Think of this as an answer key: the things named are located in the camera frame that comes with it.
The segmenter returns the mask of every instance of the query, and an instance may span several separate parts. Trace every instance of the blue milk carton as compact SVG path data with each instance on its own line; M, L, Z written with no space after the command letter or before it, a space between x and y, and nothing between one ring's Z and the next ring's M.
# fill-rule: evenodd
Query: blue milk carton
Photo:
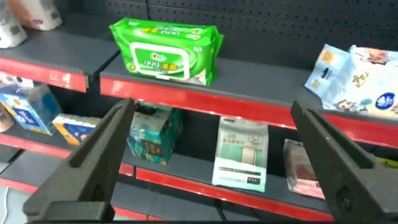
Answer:
M52 121L62 110L47 85L2 86L0 101L24 129L48 135L57 131Z

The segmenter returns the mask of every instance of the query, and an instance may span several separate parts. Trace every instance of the light blue package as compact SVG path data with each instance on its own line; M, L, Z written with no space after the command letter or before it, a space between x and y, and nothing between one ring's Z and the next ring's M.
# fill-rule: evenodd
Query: light blue package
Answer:
M398 52L353 46L322 96L325 109L398 119Z
M348 52L325 44L305 87L322 97L348 58Z
M0 100L24 129L48 135L57 131L52 121L61 113L61 107L47 85L6 85L0 88Z

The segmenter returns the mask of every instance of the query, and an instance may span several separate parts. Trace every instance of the tissue box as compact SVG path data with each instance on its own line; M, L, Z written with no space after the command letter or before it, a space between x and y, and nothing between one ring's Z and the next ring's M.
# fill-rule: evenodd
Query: tissue box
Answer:
M62 111L47 85L6 85L0 88L0 100L24 129L49 135L57 131L52 121Z
M69 144L78 146L100 121L101 118L59 114L52 122Z
M209 85L223 41L215 26L124 18L110 26L133 75Z
M212 184L264 192L267 153L268 125L221 117Z
M132 155L166 165L182 131L181 111L138 103L127 137Z
M289 190L298 194L325 199L303 144L285 139L284 157Z

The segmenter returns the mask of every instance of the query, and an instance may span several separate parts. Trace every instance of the pink package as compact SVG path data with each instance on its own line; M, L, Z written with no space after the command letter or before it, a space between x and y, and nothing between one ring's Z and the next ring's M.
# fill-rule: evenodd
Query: pink package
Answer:
M284 157L289 190L298 194L325 199L303 144L285 139Z

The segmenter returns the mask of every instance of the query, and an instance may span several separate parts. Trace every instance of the red shelf edge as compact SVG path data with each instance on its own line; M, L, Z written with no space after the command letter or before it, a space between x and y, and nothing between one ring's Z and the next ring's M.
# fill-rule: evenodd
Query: red shelf edge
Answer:
M41 142L35 142L28 139L9 136L7 134L0 134L0 144L25 149L32 152L45 154L61 159L66 159L70 155L70 150L62 149L56 146L51 146ZM134 169L132 165L121 164L119 169L120 174L134 176Z
M1 57L0 72L67 88L69 90L86 92L86 77L83 73L62 71L56 68L48 68Z
M20 190L22 192L27 192L30 194L34 193L38 189L38 187L36 187L36 186L25 184L25 183L14 181L14 180L5 179L2 177L0 177L0 185L9 187L14 190ZM122 215L124 217L132 218L135 220L147 220L147 216L145 214L130 211L130 210L127 210L124 208L119 208L119 207L113 207L113 208L114 208L114 211L116 212L116 214L118 214L118 215Z
M100 83L102 95L120 98L131 97L135 100L144 100L160 105L210 114L242 117L282 128L295 129L290 108L284 106L237 100L227 96L118 78L101 77ZM325 117L355 141L398 148L398 138L391 138L391 136L398 136L398 126L331 114L326 114Z
M152 182L155 184L166 185L180 190L186 190L196 194L205 195L207 197L218 198L240 205L258 208L264 211L285 215L288 217L298 218L307 221L333 221L330 214L318 212L308 208L289 205L287 203L260 198L253 195L244 194L241 192L215 187L208 184L195 182L192 180L173 177L167 174L161 174L156 171L151 171L137 167L136 178Z

